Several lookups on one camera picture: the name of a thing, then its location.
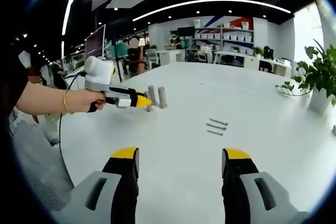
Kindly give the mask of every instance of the ceiling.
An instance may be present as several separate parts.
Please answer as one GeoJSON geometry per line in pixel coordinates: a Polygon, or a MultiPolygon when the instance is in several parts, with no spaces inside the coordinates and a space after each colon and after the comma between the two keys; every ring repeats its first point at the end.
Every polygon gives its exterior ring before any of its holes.
{"type": "MultiPolygon", "coordinates": [[[[106,36],[111,39],[115,33],[117,37],[127,35],[137,30],[146,29],[147,22],[165,22],[168,16],[172,19],[193,17],[197,15],[233,15],[262,17],[267,16],[270,22],[281,24],[290,19],[292,14],[287,14],[269,7],[234,2],[199,3],[165,10],[136,22],[132,19],[151,12],[153,10],[193,0],[145,0],[131,9],[106,9],[107,3],[100,6],[94,12],[91,11],[91,0],[74,0],[67,25],[65,36],[61,35],[63,19],[68,0],[38,0],[29,10],[27,4],[30,0],[17,0],[15,7],[15,25],[12,29],[11,40],[31,54],[32,65],[41,66],[45,64],[42,55],[50,60],[61,57],[61,41],[65,42],[66,55],[73,52],[78,44],[84,43],[84,39],[95,30],[95,18],[98,22],[107,24],[106,36]],[[121,25],[113,25],[116,20],[122,20],[121,25]]],[[[273,4],[295,12],[314,0],[253,0],[273,4]]]]}

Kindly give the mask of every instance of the potted plant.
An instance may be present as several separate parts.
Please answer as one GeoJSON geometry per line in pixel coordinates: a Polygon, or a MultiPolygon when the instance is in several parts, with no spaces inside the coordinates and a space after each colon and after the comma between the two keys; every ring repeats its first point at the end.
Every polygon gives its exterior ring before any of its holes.
{"type": "Polygon", "coordinates": [[[253,52],[258,59],[264,55],[264,50],[261,47],[253,47],[253,52]]]}
{"type": "MultiPolygon", "coordinates": [[[[318,47],[305,47],[307,56],[314,59],[313,65],[300,61],[296,68],[299,76],[294,76],[293,79],[299,85],[299,89],[305,91],[301,95],[312,91],[309,108],[323,114],[330,103],[333,107],[336,105],[336,48],[330,45],[324,50],[316,40],[314,41],[318,47]]],[[[294,85],[289,81],[276,88],[281,89],[280,93],[286,91],[288,95],[294,95],[294,85]]]]}

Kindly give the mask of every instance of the black handle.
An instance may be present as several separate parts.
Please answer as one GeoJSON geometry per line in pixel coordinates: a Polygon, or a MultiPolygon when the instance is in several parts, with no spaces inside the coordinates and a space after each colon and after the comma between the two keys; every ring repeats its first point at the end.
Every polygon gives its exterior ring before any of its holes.
{"type": "Polygon", "coordinates": [[[97,102],[91,102],[91,106],[90,106],[88,113],[91,113],[97,110],[96,104],[97,102]]]}

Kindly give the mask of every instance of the cable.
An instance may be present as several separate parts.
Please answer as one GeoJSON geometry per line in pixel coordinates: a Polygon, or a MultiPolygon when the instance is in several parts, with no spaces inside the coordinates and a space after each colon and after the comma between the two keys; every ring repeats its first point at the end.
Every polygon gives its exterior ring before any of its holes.
{"type": "MultiPolygon", "coordinates": [[[[74,79],[72,80],[72,82],[70,83],[70,85],[69,85],[69,87],[68,87],[68,90],[70,90],[70,88],[71,88],[73,82],[76,80],[76,78],[77,78],[79,75],[82,75],[82,72],[79,72],[78,74],[75,75],[74,79]]],[[[67,172],[67,174],[68,174],[68,176],[69,176],[69,178],[70,178],[70,181],[71,181],[73,187],[75,187],[74,183],[73,183],[72,180],[71,180],[70,174],[69,174],[69,172],[68,172],[68,168],[67,168],[67,166],[66,166],[66,164],[65,164],[65,161],[64,161],[64,158],[63,158],[62,149],[61,149],[61,124],[62,124],[62,116],[63,116],[63,114],[61,113],[60,118],[59,118],[59,128],[58,128],[58,134],[59,134],[59,135],[58,135],[58,138],[59,138],[59,151],[60,151],[60,153],[61,153],[61,157],[62,157],[62,160],[63,160],[63,165],[64,165],[64,167],[65,167],[65,170],[66,170],[66,172],[67,172]]]]}

